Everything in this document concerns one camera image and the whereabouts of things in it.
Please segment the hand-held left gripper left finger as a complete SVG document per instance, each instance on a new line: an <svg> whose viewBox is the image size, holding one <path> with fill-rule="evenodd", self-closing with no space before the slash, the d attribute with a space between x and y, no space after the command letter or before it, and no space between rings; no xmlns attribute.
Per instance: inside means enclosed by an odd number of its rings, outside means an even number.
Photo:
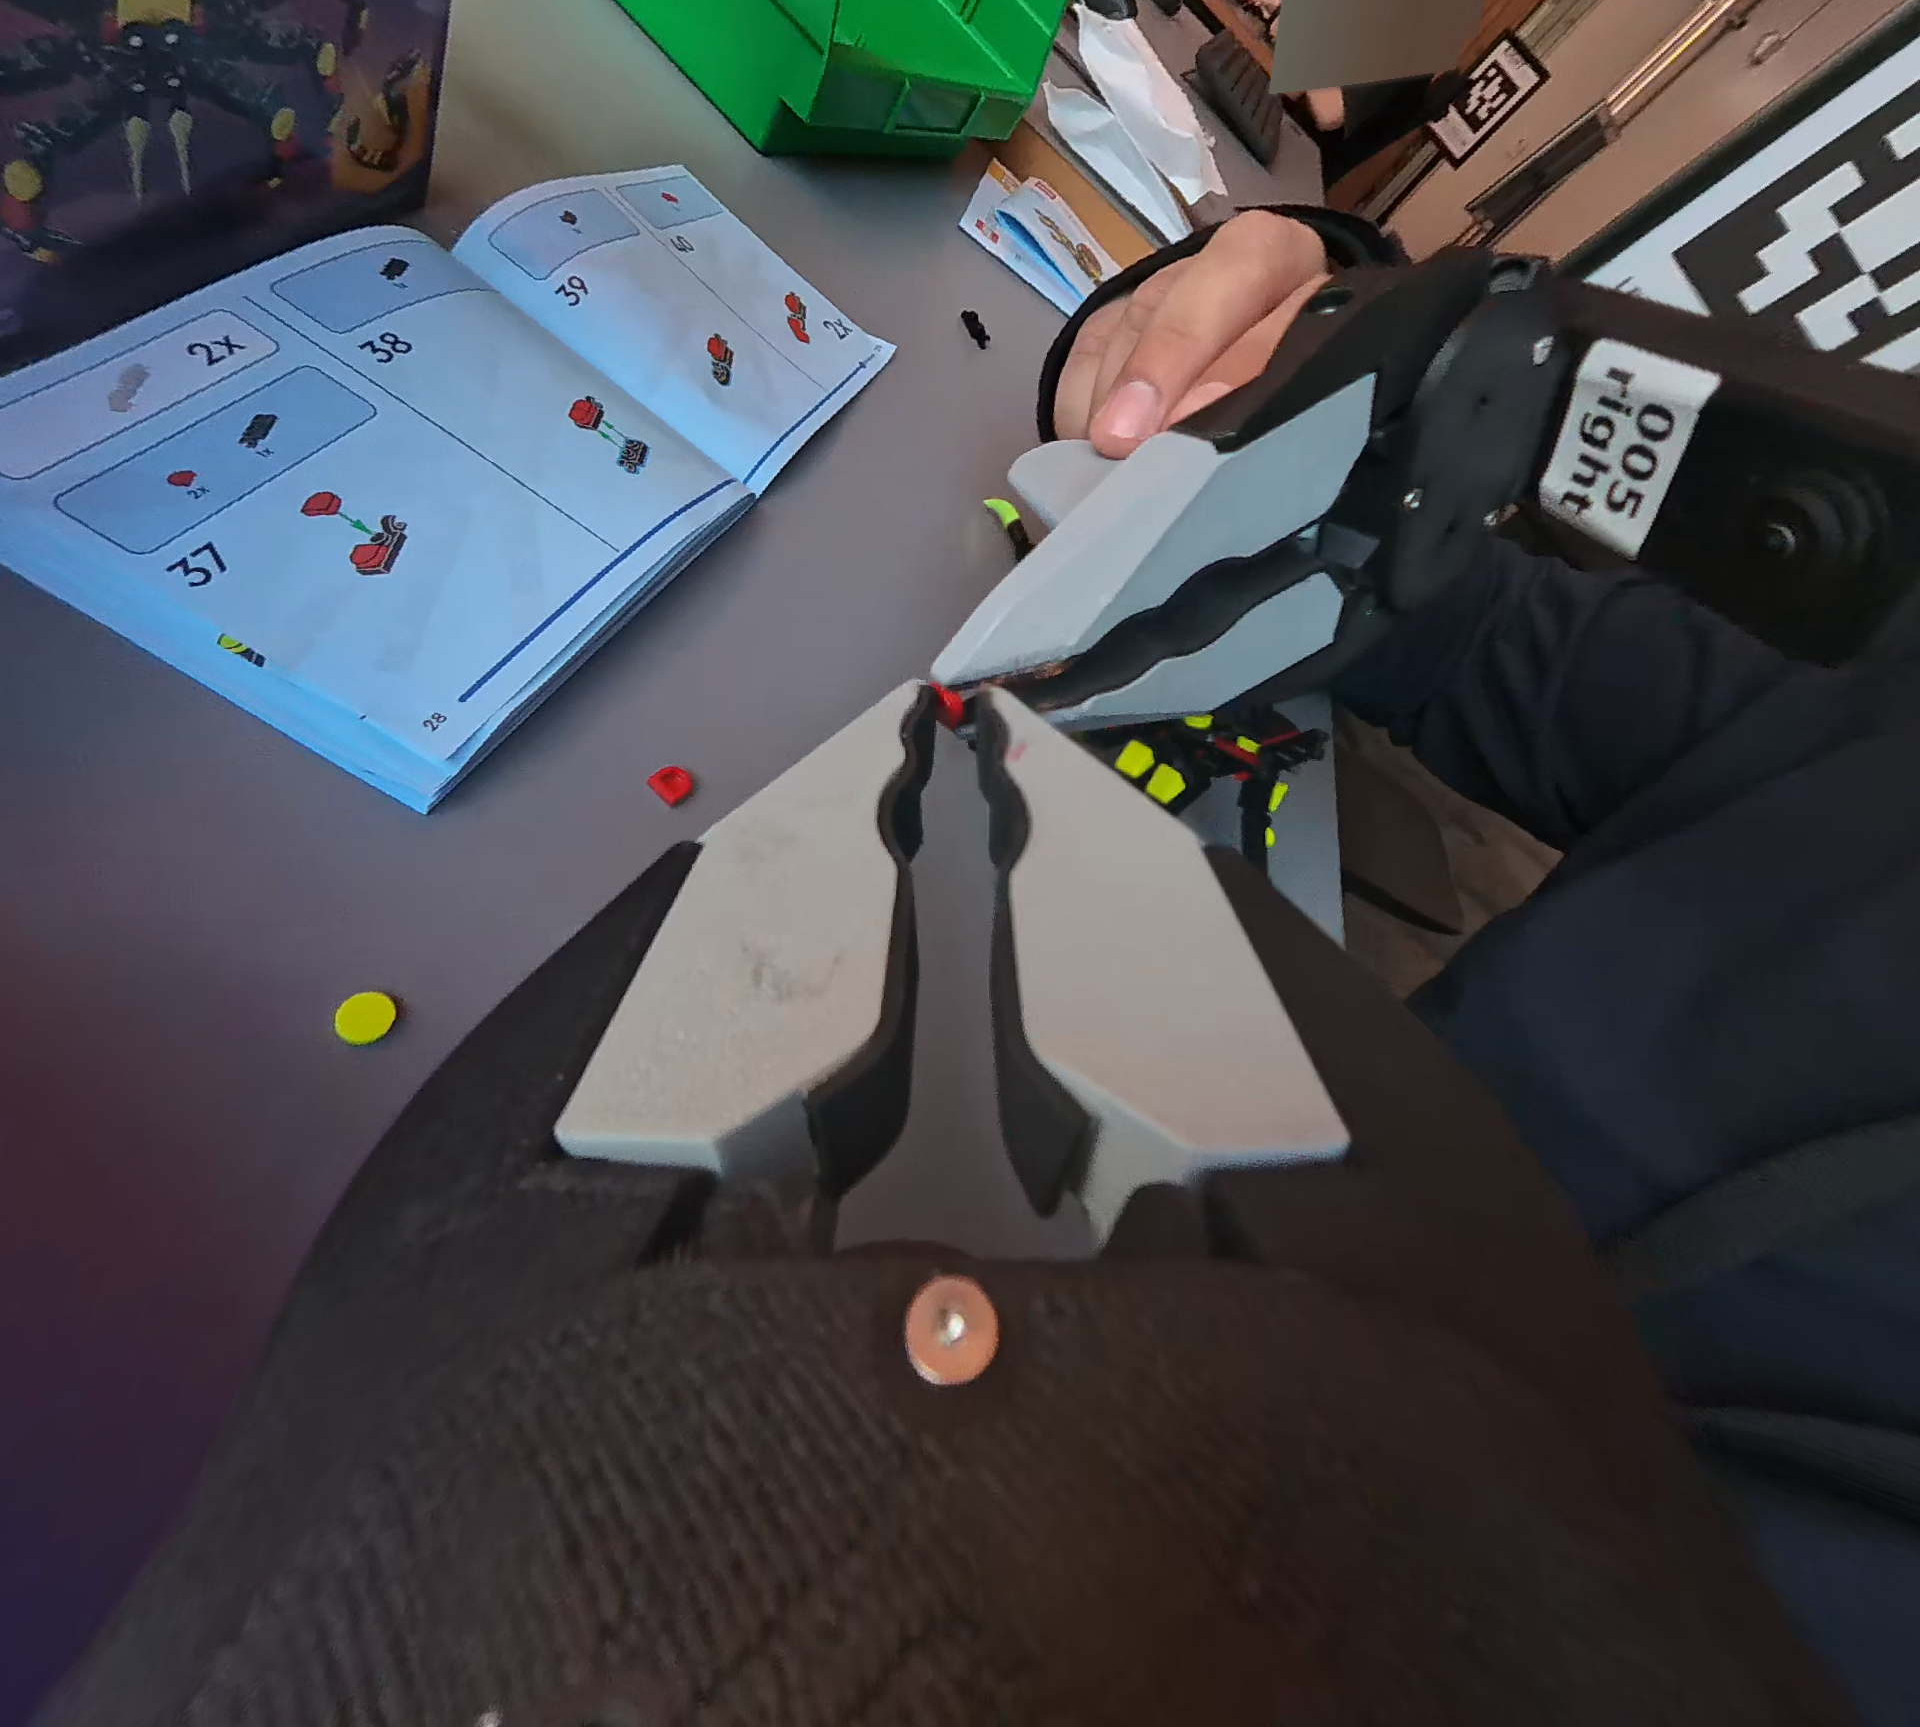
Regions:
<svg viewBox="0 0 1920 1727"><path fill-rule="evenodd" d="M688 848L557 1123L574 1161L837 1198L894 1149L913 1057L913 875L938 729L899 683Z"/></svg>

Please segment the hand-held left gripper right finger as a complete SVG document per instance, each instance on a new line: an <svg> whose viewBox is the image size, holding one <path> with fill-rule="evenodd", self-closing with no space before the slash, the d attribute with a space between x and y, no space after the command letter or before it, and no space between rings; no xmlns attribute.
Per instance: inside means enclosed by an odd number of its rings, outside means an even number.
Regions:
<svg viewBox="0 0 1920 1727"><path fill-rule="evenodd" d="M1353 1135L1217 856L1011 692L972 702L1005 1157L1084 1259L1152 1189L1344 1164Z"/></svg>

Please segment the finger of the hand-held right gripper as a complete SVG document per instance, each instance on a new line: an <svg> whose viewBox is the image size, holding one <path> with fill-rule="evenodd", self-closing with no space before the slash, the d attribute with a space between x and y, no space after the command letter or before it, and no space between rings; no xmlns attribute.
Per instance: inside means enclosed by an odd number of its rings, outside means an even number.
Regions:
<svg viewBox="0 0 1920 1727"><path fill-rule="evenodd" d="M1099 479L932 660L944 686L1086 659L1192 575L1312 529L1374 431L1375 375L1317 397L1249 445L1162 434Z"/></svg>
<svg viewBox="0 0 1920 1727"><path fill-rule="evenodd" d="M1317 569L1249 606L1137 615L1033 683L1030 711L1064 730L1223 711L1327 648L1341 607L1341 587Z"/></svg>

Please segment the person's right forearm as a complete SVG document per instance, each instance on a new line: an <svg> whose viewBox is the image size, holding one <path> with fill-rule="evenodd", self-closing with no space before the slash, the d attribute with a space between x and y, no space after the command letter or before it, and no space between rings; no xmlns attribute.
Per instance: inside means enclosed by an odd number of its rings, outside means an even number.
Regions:
<svg viewBox="0 0 1920 1727"><path fill-rule="evenodd" d="M1333 702L1552 850L1675 832L1863 743L1916 739L1916 660L1787 660L1642 569L1486 542Z"/></svg>

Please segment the lego instruction booklet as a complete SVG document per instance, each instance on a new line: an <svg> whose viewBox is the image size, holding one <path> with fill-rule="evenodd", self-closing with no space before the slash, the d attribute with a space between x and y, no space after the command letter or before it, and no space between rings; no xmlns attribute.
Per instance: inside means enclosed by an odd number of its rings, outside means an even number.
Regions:
<svg viewBox="0 0 1920 1727"><path fill-rule="evenodd" d="M412 812L894 358L685 166L374 225L2 379L2 568Z"/></svg>

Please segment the purple lego set box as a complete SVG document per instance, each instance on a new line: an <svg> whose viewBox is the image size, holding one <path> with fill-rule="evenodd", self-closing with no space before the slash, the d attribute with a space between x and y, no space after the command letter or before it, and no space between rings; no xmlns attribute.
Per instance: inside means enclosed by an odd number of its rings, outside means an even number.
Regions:
<svg viewBox="0 0 1920 1727"><path fill-rule="evenodd" d="M2 0L2 368L427 203L449 0Z"/></svg>

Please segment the person's right hand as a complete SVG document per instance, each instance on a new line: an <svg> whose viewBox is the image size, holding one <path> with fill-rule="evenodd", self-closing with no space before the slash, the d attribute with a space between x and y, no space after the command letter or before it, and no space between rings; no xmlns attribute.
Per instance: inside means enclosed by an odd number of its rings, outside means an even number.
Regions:
<svg viewBox="0 0 1920 1727"><path fill-rule="evenodd" d="M1270 360L1333 274L1324 230L1298 214L1248 210L1194 248L1114 282L1058 337L1038 393L1039 441L1086 441L1124 460L1226 397Z"/></svg>

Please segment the printed tag sign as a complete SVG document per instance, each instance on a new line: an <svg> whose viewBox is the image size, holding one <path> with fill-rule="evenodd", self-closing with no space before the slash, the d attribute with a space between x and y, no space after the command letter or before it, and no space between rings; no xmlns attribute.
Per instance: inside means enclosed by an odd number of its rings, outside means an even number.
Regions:
<svg viewBox="0 0 1920 1727"><path fill-rule="evenodd" d="M1514 30L1432 93L1425 138L1453 166L1463 166L1549 83L1546 61Z"/></svg>

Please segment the small paper leaflet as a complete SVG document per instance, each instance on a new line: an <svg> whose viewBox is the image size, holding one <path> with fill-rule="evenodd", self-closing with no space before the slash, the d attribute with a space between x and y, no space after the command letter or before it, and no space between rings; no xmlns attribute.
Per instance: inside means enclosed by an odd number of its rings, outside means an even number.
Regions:
<svg viewBox="0 0 1920 1727"><path fill-rule="evenodd" d="M1064 315L1081 309L1122 266L1042 179L1017 179L989 157L957 230Z"/></svg>

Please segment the black keyboard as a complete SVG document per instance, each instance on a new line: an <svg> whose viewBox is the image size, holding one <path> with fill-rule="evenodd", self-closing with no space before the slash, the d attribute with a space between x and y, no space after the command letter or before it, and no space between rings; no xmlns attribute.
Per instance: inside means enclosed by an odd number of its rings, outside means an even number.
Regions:
<svg viewBox="0 0 1920 1727"><path fill-rule="evenodd" d="M1270 169L1282 150L1287 115L1267 89L1260 60L1220 30L1194 52L1188 86L1211 118L1233 131L1235 143Z"/></svg>

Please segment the clear plastic bag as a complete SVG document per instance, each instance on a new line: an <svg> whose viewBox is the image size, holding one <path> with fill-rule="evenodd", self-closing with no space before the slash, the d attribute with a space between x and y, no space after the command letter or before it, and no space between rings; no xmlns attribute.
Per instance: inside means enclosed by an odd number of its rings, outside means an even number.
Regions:
<svg viewBox="0 0 1920 1727"><path fill-rule="evenodd" d="M1039 86L1051 135L1165 245L1182 241L1192 204L1226 192L1185 86L1134 19L1100 19L1081 0L1054 57L1077 83Z"/></svg>

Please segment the person's dark blue clothing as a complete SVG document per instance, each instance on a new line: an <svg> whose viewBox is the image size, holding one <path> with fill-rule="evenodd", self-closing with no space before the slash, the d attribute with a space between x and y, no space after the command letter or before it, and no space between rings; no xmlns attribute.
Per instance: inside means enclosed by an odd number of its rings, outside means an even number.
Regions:
<svg viewBox="0 0 1920 1727"><path fill-rule="evenodd" d="M1916 669L1765 667L1412 1000L1863 1724L1916 1721Z"/></svg>

